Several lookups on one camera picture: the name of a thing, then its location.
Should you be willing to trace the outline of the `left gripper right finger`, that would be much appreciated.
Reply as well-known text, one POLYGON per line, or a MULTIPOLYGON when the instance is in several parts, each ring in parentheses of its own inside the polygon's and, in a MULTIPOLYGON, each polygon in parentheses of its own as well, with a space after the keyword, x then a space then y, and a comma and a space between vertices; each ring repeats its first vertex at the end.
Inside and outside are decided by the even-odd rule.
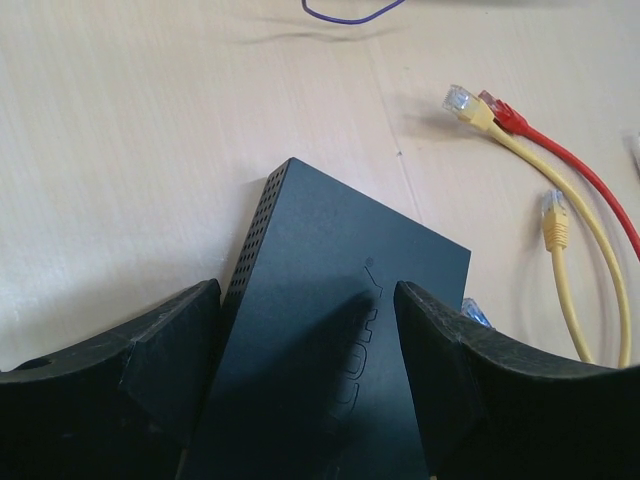
POLYGON ((411 282, 396 321, 424 456, 439 479, 635 479, 639 370, 550 354, 411 282))

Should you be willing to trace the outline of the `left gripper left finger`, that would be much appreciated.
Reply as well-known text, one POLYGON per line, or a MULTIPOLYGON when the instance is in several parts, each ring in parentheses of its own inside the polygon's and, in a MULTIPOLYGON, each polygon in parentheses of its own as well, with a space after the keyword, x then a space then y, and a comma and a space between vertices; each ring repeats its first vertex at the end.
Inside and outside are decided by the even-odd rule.
POLYGON ((216 280, 1 376, 4 479, 174 479, 207 389, 216 280))

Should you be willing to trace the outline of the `black network switch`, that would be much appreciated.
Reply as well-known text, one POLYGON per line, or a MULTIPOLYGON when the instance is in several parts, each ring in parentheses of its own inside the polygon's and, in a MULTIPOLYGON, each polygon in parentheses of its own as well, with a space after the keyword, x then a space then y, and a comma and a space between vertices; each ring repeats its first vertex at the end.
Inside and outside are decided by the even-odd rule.
POLYGON ((291 158, 222 302, 186 479, 425 479, 394 290, 461 305, 468 249, 291 158))

